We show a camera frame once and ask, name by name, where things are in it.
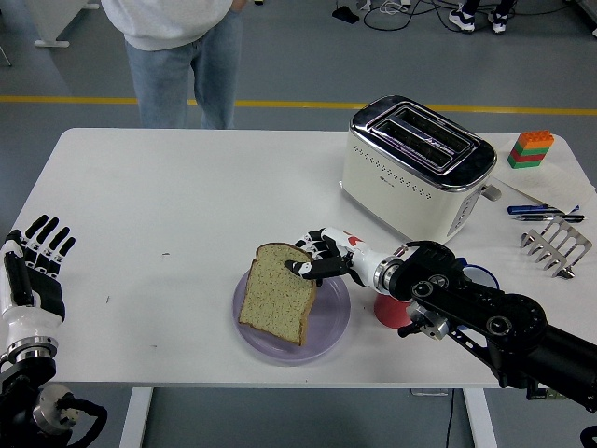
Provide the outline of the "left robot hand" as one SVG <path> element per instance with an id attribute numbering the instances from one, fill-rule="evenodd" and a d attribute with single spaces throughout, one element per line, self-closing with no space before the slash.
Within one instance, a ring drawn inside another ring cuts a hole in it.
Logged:
<path id="1" fill-rule="evenodd" d="M 1 322 L 9 348 L 56 338 L 65 319 L 58 275 L 75 243 L 71 230 L 47 215 L 6 237 L 1 247 Z"/>

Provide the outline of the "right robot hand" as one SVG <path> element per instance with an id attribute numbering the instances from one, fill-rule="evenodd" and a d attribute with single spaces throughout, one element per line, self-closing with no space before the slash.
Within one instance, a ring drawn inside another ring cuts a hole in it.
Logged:
<path id="1" fill-rule="evenodd" d="M 309 231 L 296 246 L 310 261 L 286 260 L 285 267 L 306 280 L 321 280 L 349 274 L 361 287 L 373 287 L 378 266 L 388 257 L 374 251 L 360 238 L 345 231 L 326 227 Z"/>

